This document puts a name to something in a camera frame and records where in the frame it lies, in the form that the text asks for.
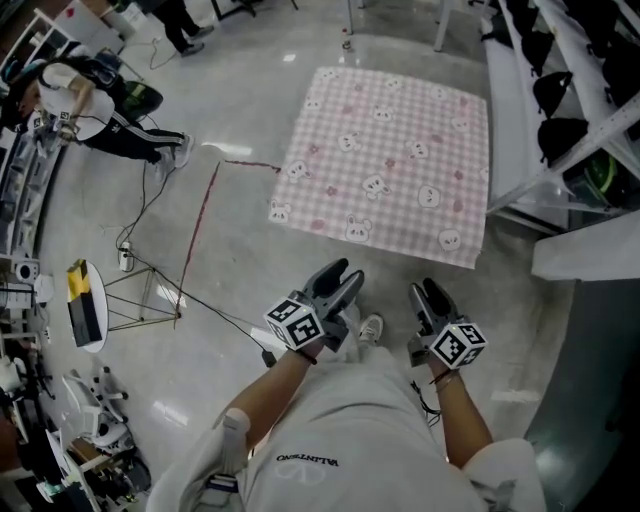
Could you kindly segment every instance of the black backpack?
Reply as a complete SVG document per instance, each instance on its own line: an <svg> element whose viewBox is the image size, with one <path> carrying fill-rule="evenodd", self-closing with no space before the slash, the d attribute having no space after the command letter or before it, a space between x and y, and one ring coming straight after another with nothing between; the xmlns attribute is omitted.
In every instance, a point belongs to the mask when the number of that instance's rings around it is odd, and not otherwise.
<svg viewBox="0 0 640 512"><path fill-rule="evenodd" d="M560 101L571 85L573 73L558 72L538 78L533 84L533 94L536 97L540 111L544 110L547 118L551 117L560 105Z"/></svg>
<svg viewBox="0 0 640 512"><path fill-rule="evenodd" d="M98 89L109 93L119 83L120 75L118 72L96 59L90 57L59 57L53 59L43 66L43 71L51 64L65 64L75 69L87 80L91 80ZM53 87L45 82L42 73L38 77L38 82L52 89Z"/></svg>
<svg viewBox="0 0 640 512"><path fill-rule="evenodd" d="M620 15L618 6L612 0L564 0L564 3L567 14L582 26L591 41L587 45L589 52L604 58Z"/></svg>
<svg viewBox="0 0 640 512"><path fill-rule="evenodd" d="M640 63L640 46L615 33L602 65L602 76L609 84L605 89L607 96L618 107L640 90L640 75L633 71L633 63Z"/></svg>
<svg viewBox="0 0 640 512"><path fill-rule="evenodd" d="M537 7L525 7L524 9L513 13L513 25L516 27L518 33L524 37L533 30L533 26L536 24L537 18Z"/></svg>
<svg viewBox="0 0 640 512"><path fill-rule="evenodd" d="M542 66L547 60L547 56L553 46L553 34L533 32L522 37L522 53L527 58L532 67L532 75L535 73L540 76L542 74Z"/></svg>
<svg viewBox="0 0 640 512"><path fill-rule="evenodd" d="M569 151L587 134L589 123L584 119L545 119L538 130L538 145L542 150L542 162L553 162Z"/></svg>
<svg viewBox="0 0 640 512"><path fill-rule="evenodd" d="M507 0L507 9L514 16L529 6L529 0Z"/></svg>
<svg viewBox="0 0 640 512"><path fill-rule="evenodd" d="M499 12L491 17L491 25L493 30L484 34L480 41L487 41L489 39L495 39L500 44L513 48L513 41L509 35L509 29L507 28L507 21L504 19L504 14Z"/></svg>

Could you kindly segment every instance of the white sneaker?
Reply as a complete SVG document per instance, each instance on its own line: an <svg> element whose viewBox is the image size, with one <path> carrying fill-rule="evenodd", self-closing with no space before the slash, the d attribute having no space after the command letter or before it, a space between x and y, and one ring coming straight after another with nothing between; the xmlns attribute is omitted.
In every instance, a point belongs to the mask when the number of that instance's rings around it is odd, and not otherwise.
<svg viewBox="0 0 640 512"><path fill-rule="evenodd" d="M158 149L162 157L156 164L155 169L155 180L158 185L162 185L164 180L169 174L170 171L175 167L175 159L173 158L173 153L169 148L160 148Z"/></svg>
<svg viewBox="0 0 640 512"><path fill-rule="evenodd" d="M360 326L360 340L378 343L382 336L384 319L377 313L373 313L364 319Z"/></svg>
<svg viewBox="0 0 640 512"><path fill-rule="evenodd" d="M191 135L184 135L184 142L182 146L178 146L174 149L174 155L176 159L176 169L182 169L187 162L189 162L189 158L191 158L191 150L193 149L193 144L195 139Z"/></svg>

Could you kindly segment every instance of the black cable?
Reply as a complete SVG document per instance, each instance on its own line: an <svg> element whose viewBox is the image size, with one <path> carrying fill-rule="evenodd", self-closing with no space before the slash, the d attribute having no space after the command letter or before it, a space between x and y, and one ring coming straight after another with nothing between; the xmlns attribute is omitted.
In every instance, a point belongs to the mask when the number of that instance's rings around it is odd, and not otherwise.
<svg viewBox="0 0 640 512"><path fill-rule="evenodd" d="M178 51L176 50L175 52L173 52L171 57L169 57L167 60L165 60L164 62L161 62L160 64L158 64L156 66L154 66L153 65L153 59L156 58L156 55L158 53L158 47L156 46L156 44L157 44L157 41L155 39L153 39L150 43L134 43L134 44L127 45L127 48L131 48L133 46L153 46L153 53L151 54L151 59L149 59L149 69L151 71L155 71L156 69L161 68L165 64L168 64L171 60L173 60L173 58L176 55L178 55Z"/></svg>
<svg viewBox="0 0 640 512"><path fill-rule="evenodd" d="M72 117L72 119L95 119L96 121L100 121L105 126L109 125L109 123L105 123L102 119L100 119L99 117L96 117L96 116L75 115L75 116ZM158 126L157 123L151 117L149 117L149 119L151 119L151 121L153 121L153 124ZM145 187L145 177L146 177L146 173L147 173L147 161L145 160L144 167L142 168L142 207L141 207L140 213L138 213L138 216L136 217L136 219L132 223L130 223L127 226L125 226L124 228L122 228L122 231L120 231L120 234L116 237L116 249L118 251L120 251L122 249L122 245L127 240L129 240L129 238L131 238L131 235L133 234L133 230L136 228L136 226L138 225L138 222L140 222L140 219L145 214L145 212L156 201L156 199L158 199L160 197L162 192L164 192L164 188L167 185L167 181L169 180L169 176L171 176L176 171L176 169L177 168L174 167L173 169L171 169L167 173L167 175L164 177L164 181L162 182L162 186L160 187L160 191L155 196L153 196L153 199L151 199L151 201L149 201L149 203L147 203L147 191L146 191L146 187ZM127 234L124 237L124 239L122 239L122 241L121 241L120 238L122 237L123 233L125 233L125 232Z"/></svg>
<svg viewBox="0 0 640 512"><path fill-rule="evenodd" d="M93 118L96 119L98 121L100 121L101 123L103 123L105 126L108 123L105 123L102 119L99 119L98 117L95 116L74 116L75 118ZM153 124L156 125L156 127L158 126L158 124L155 122L155 120L147 115L145 117L148 117L149 119L151 119L151 121L153 122ZM176 167L174 167L173 169L171 169L171 171L169 171L167 173L167 175L164 178L164 181L162 183L162 187L160 187L160 191L153 197L153 199L151 199L151 201L149 201L149 203L146 203L146 188L145 188L145 175L147 172L147 162L145 161L144 163L144 167L142 169L142 208L140 209L140 213L138 213L138 216L136 217L136 219L131 222L130 224L128 224L127 226L125 226L124 228L122 228L122 231L120 231L120 234L116 237L116 241L115 241L115 245L116 245L116 249L119 251L122 250L122 245L129 240L129 238L131 237L133 230L136 228L136 226L138 225L138 222L140 222L140 219L142 218L142 216L145 214L145 212L149 209L149 207L154 203L154 201L156 199L158 199L160 197L160 195L162 194L162 192L164 191L164 187L167 184L167 180L169 179L169 176L171 176L171 174L173 174L176 171ZM120 238L122 237L123 233L127 233L126 236L124 237L124 239L122 241L120 241ZM149 263L147 263L146 261L142 260L141 258L139 258L138 256L136 256L130 249L128 251L128 253L131 255L131 257L135 260L138 260L140 263L143 263L144 265L146 265L147 267L152 268L155 272L157 272L158 274L160 274L160 276L162 276L162 278L167 281L169 284L171 284L176 290L180 290L180 287L174 283L173 281L171 281L166 275L164 275L159 269L153 267L152 265L149 265ZM238 329L241 333L243 333L245 336L247 336L251 341L253 341L256 345L258 345L258 347L260 347L260 349L262 350L262 360L264 361L265 365L267 367L271 367L275 364L276 359L275 356L273 355L272 352L266 350L259 342L258 340L256 340L253 336L251 336L251 334L249 334L247 331L245 331L242 327L240 327L238 324L236 324L233 320L230 320L229 318L227 318L227 316L225 316L225 313L223 313L222 311L214 308L213 306L210 306L209 304L207 304L206 302L204 302L203 300L198 299L197 297L195 297L194 295L188 293L187 291L185 291L184 289L181 290L181 293L183 295L186 295L187 297L189 297L190 299L194 300L195 302L197 302L198 304L200 304L201 306L204 306L205 308L213 311L215 314L217 314L220 318L222 318L225 322L228 322L229 324L233 325L236 329Z"/></svg>
<svg viewBox="0 0 640 512"><path fill-rule="evenodd" d="M164 66L165 64L168 64L176 55L178 55L178 51L176 50L175 52L173 52L173 54L171 55L171 57L169 57L167 60L165 60L164 62L161 62L160 64L158 64L157 66L153 65L153 59L155 59L156 54L158 53L158 47L156 46L156 41L155 39L151 42L151 46L153 46L153 53L151 54L151 59L149 59L149 69L151 71L155 71L156 69L161 68L162 66Z"/></svg>
<svg viewBox="0 0 640 512"><path fill-rule="evenodd" d="M166 275L164 275L164 273L153 267L152 265L150 265L149 263L147 263L146 261L144 261L142 258L136 256L135 254L133 254L131 251L129 251L129 253L131 254L131 256L133 257L133 259L138 260L140 263L146 265L147 267L152 268L155 272L157 272L158 274L160 274L160 276L167 281L170 285L172 285L176 290L179 290L179 286L174 283L171 279L169 279ZM240 327L238 324L236 324L235 322L233 322L232 320L230 320L229 318L227 318L228 313L225 313L223 311L220 311L219 309L207 304L206 302L204 302L203 300L199 299L198 297L192 295L191 293L187 292L186 290L182 290L182 294L189 297L190 299L192 299L193 301L197 302L198 304L200 304L201 306L204 306L205 308L213 311L215 314L217 314L220 318L222 318L225 322L230 323L231 325L233 325L236 329L238 329L241 333L243 333L245 336L247 336L248 338L251 339L251 341L253 341L256 345L258 345L264 352L267 352L267 350L264 348L264 346L262 346L258 340L256 340L253 336L251 336L251 334L249 334L247 331L245 331L242 327Z"/></svg>
<svg viewBox="0 0 640 512"><path fill-rule="evenodd" d="M129 238L131 238L131 235L133 234L133 230L136 228L136 226L138 225L138 222L140 222L140 219L142 218L142 216L145 214L145 212L149 209L149 207L156 201L156 199L158 199L160 197L160 195L162 194L162 192L164 191L164 187L167 185L167 181L169 180L169 177L176 171L176 167L174 167L173 169L171 169L167 175L164 177L164 181L162 182L162 186L160 187L160 190L158 191L158 193L153 196L153 199L151 199L151 201L149 201L148 203L146 202L146 187L145 187L145 175L147 172L147 162L145 161L144 163L144 167L142 169L142 208L140 209L140 213L138 213L138 216L136 217L136 220L134 220L132 223L130 223L129 225L125 226L124 228L122 228L122 231L120 231L120 234L116 237L116 249L118 249L118 251L120 251L122 249L122 245L129 240ZM127 232L126 236L124 237L124 239L122 239L122 241L120 241L120 238L122 237L122 234L124 232Z"/></svg>
<svg viewBox="0 0 640 512"><path fill-rule="evenodd" d="M420 405L422 406L422 410L424 411L425 416L427 417L427 425L429 428L435 426L440 421L440 417L442 416L442 411L439 409L432 409L427 405L427 402L422 398L422 390L420 386L416 383L415 380L411 381L411 387L418 394L418 398L420 399Z"/></svg>

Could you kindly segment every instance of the white sleeve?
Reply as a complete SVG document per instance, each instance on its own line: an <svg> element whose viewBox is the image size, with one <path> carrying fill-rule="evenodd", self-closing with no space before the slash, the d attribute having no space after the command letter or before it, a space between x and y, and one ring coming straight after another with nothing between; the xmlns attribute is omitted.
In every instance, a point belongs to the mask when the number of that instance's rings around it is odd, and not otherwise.
<svg viewBox="0 0 640 512"><path fill-rule="evenodd" d="M462 471L485 499L502 501L504 510L546 511L535 453L524 439L490 444L476 453Z"/></svg>
<svg viewBox="0 0 640 512"><path fill-rule="evenodd" d="M227 503L229 493L237 495L233 475L247 463L249 428L249 417L243 411L229 409L215 428L207 430L160 477L151 490L146 511L191 512L201 504L215 505L218 500ZM224 486L228 491L221 491Z"/></svg>
<svg viewBox="0 0 640 512"><path fill-rule="evenodd" d="M42 78L51 87L63 87L68 89L69 85L79 73L66 64L51 64L44 68Z"/></svg>

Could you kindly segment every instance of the power adapter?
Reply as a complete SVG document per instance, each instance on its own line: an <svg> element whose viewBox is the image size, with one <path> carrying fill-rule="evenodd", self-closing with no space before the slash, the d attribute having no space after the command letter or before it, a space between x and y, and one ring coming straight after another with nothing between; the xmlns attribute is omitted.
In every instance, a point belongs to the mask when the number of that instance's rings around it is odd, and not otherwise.
<svg viewBox="0 0 640 512"><path fill-rule="evenodd" d="M133 254L131 254L131 242L123 242L118 249L118 261L120 262L120 270L123 272L131 272L133 270Z"/></svg>

